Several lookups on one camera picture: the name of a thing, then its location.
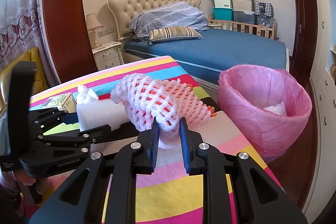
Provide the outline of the dark red door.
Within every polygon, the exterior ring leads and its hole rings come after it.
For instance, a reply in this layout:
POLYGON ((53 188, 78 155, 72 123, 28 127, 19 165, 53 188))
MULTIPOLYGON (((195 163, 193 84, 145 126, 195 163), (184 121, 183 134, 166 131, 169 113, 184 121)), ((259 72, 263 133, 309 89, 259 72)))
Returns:
POLYGON ((305 86, 310 79, 317 32, 317 0, 295 0, 295 36, 290 74, 302 86, 305 86))

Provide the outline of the white foam block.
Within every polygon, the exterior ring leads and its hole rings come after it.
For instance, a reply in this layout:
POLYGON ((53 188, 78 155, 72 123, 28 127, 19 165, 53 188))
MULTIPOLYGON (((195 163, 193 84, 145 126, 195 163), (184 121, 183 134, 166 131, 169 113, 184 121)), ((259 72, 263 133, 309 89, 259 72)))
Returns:
POLYGON ((268 106, 263 108, 266 111, 272 112, 273 114, 287 116, 286 107, 284 102, 278 103, 274 106, 268 106))

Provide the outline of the grey clear storage bin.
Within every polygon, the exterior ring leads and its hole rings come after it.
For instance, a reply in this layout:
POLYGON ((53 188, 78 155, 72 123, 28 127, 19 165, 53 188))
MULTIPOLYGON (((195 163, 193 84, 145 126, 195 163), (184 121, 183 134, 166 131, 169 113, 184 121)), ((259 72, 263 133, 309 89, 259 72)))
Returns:
POLYGON ((255 24, 256 15, 254 11, 239 11, 233 10, 234 21, 246 24, 255 24))

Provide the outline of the black white checked bag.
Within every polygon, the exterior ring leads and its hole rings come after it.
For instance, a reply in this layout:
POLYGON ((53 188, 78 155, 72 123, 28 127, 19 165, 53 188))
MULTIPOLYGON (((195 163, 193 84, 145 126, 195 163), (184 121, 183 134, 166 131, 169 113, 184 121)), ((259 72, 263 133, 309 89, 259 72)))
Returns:
POLYGON ((271 3, 254 1, 254 5, 255 5, 255 14, 257 16, 266 16, 270 18, 274 17, 274 9, 271 3))

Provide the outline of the beige table lamp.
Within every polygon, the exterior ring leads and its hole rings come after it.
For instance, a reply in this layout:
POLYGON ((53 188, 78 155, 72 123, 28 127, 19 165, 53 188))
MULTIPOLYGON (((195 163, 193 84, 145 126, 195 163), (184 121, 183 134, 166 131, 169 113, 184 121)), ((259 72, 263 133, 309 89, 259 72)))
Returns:
POLYGON ((89 34, 91 48, 97 48, 100 44, 97 41, 97 32, 104 28, 103 24, 96 18, 95 13, 86 15, 86 25, 89 34))

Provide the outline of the pink foam fruit net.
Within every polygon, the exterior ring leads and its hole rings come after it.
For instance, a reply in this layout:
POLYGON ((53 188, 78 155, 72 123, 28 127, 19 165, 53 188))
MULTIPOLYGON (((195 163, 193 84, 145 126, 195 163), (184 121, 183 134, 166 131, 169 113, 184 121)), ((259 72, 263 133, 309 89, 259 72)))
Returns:
POLYGON ((123 77, 110 93, 111 100, 122 103, 139 132, 159 126, 159 148, 170 149, 179 141, 180 119, 195 128, 215 117, 215 108, 194 95, 193 87, 177 80, 152 79, 142 73, 123 77))

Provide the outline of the striped yellow pillow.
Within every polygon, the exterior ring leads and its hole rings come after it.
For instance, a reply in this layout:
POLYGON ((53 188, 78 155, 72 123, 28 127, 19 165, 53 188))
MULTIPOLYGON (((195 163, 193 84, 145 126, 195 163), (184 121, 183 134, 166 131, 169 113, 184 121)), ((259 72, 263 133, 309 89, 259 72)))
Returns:
POLYGON ((201 34, 191 27, 165 27, 152 30, 149 34, 149 43, 201 38, 201 34))

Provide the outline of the crumpled white paper wad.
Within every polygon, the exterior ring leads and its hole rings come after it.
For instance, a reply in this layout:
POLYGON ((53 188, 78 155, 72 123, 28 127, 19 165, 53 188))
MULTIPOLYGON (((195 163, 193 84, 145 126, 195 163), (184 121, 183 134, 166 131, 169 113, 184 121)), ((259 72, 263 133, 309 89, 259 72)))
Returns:
POLYGON ((85 85, 78 85, 77 92, 76 103, 78 105, 98 101, 98 95, 95 91, 87 88, 85 85))

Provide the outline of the white wardrobe with drawers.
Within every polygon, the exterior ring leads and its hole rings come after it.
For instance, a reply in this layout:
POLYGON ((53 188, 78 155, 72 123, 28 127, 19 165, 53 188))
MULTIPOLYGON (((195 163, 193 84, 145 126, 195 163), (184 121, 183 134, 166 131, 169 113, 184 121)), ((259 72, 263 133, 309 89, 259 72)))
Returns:
POLYGON ((318 120, 309 223, 335 223, 335 0, 317 0, 318 36, 310 79, 318 120))

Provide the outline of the wooden crib rail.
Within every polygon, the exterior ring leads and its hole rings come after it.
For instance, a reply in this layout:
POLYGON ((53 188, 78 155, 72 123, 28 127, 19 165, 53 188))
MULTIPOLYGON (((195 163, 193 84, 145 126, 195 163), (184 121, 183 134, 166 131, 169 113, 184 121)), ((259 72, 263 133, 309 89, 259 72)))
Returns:
POLYGON ((273 23, 272 27, 265 27, 262 25, 248 24, 242 22, 235 22, 230 20, 218 20, 208 18, 210 28, 217 28, 220 30, 241 32, 245 34, 256 35, 272 40, 278 40, 277 24, 273 23))

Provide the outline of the white foam sheet roll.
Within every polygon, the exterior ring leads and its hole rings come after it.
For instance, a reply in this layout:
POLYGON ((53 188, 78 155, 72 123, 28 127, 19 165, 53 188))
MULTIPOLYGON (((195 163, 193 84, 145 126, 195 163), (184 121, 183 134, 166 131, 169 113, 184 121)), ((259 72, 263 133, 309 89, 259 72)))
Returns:
POLYGON ((79 104, 76 106, 76 112, 80 131, 106 124, 114 131, 130 121, 123 104, 115 104, 111 99, 79 104))

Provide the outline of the pink bag trash bin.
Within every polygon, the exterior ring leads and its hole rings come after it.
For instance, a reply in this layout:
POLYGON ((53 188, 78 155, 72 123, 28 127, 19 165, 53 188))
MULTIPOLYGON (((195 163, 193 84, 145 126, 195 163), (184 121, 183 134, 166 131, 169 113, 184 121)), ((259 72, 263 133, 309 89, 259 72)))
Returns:
POLYGON ((264 159, 282 156, 303 132, 312 110, 307 91, 285 69, 241 64, 219 75, 218 105, 264 159), (263 108, 284 102, 287 116, 263 108))

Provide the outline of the white storage box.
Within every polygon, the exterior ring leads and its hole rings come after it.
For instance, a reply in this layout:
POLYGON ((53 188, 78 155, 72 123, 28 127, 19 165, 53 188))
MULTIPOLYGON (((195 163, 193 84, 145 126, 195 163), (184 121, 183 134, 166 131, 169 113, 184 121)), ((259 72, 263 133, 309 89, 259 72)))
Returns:
POLYGON ((232 1, 231 0, 214 0, 214 6, 216 8, 232 9, 232 1))

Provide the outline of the cream nightstand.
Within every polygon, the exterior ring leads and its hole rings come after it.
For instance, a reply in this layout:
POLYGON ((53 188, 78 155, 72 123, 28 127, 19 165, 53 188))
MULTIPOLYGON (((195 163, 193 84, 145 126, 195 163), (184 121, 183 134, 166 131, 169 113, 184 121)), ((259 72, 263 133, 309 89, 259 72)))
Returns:
POLYGON ((124 64, 122 56, 122 43, 104 43, 92 50, 98 71, 117 67, 124 64))

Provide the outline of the blue mattress bed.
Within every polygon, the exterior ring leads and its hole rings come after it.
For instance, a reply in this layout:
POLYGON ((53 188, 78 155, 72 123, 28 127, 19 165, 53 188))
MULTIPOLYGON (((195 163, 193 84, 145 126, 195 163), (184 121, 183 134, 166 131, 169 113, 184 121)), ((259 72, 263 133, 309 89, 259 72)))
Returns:
POLYGON ((283 42, 241 32, 210 28, 200 39, 168 42, 131 39, 124 51, 142 59, 172 57, 189 75, 217 84, 219 75, 239 64, 286 69, 287 49, 283 42))

